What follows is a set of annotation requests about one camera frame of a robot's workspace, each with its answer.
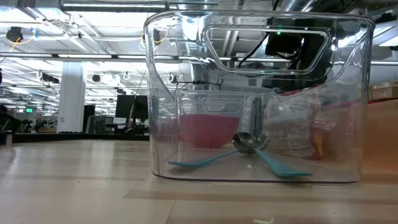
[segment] clear plastic bin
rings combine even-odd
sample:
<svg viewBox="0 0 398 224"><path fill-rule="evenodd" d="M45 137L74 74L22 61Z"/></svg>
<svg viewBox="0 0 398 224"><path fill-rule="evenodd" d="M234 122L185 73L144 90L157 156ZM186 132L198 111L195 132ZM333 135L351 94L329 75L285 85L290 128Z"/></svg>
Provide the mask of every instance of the clear plastic bin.
<svg viewBox="0 0 398 224"><path fill-rule="evenodd" d="M181 180L358 181L373 30L370 19L340 14L152 16L145 24L152 173ZM266 41L240 67L244 54L235 51L247 55L261 38ZM275 55L274 47L287 52ZM236 133L264 137L263 153L310 175L279 175L259 154L234 153Z"/></svg>

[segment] spoon handle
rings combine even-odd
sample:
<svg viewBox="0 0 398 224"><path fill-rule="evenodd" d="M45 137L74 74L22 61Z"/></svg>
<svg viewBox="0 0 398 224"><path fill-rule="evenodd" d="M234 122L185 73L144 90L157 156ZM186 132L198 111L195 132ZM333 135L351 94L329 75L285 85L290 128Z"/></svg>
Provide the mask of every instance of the spoon handle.
<svg viewBox="0 0 398 224"><path fill-rule="evenodd" d="M217 159L221 159L223 157L226 157L228 155L234 154L235 152L239 152L239 150L235 150L235 151L230 151L215 157L210 157L207 159L202 159L199 161L192 161L192 162L175 162L175 161L169 161L170 165L176 165L176 166L180 166L180 167L200 167L206 164L209 164Z"/></svg>
<svg viewBox="0 0 398 224"><path fill-rule="evenodd" d="M269 169L273 171L274 174L281 176L281 177L298 177L298 176L311 176L311 173L293 169L281 162L277 159L268 156L267 154L263 153L259 149L255 149L256 153L259 154L262 159L268 164Z"/></svg>

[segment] pink bowl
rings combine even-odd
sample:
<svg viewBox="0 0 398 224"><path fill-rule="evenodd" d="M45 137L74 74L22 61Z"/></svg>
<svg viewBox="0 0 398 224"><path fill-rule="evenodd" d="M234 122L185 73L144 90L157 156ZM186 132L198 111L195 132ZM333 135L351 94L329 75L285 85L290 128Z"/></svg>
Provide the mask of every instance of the pink bowl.
<svg viewBox="0 0 398 224"><path fill-rule="evenodd" d="M239 125L239 118L210 114L180 116L183 138L195 147L217 149L231 142Z"/></svg>

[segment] table surface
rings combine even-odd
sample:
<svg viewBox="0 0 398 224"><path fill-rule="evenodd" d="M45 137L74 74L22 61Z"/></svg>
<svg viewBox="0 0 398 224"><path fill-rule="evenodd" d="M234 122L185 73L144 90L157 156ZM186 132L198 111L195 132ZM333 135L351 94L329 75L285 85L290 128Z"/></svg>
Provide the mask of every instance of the table surface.
<svg viewBox="0 0 398 224"><path fill-rule="evenodd" d="M148 142L15 144L0 149L1 223L396 224L394 107L369 105L363 180L345 185L164 180L150 173Z"/></svg>

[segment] plastic bin handle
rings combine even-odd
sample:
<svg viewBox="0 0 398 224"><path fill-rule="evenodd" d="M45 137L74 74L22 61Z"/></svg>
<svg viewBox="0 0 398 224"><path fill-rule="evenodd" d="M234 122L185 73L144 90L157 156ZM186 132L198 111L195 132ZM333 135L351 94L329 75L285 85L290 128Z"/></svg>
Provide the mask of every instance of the plastic bin handle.
<svg viewBox="0 0 398 224"><path fill-rule="evenodd" d="M213 30L230 30L230 31L264 31L264 32L286 32L286 33L296 33L296 34L318 34L323 36L323 43L316 54L314 60L306 68L305 70L279 70L279 69L245 69L245 68L228 68L226 67L220 57L217 55L216 50L214 49L211 41L209 39L210 32ZM210 25L204 28L203 33L203 40L205 45L207 46L210 54L212 54L214 61L217 67L226 72L237 74L245 77L256 77L256 76L264 76L264 75L305 75L315 68L317 63L319 62L321 56L325 52L327 46L331 44L331 34L328 29L321 28L321 27L276 27L276 26L250 26L250 25Z"/></svg>

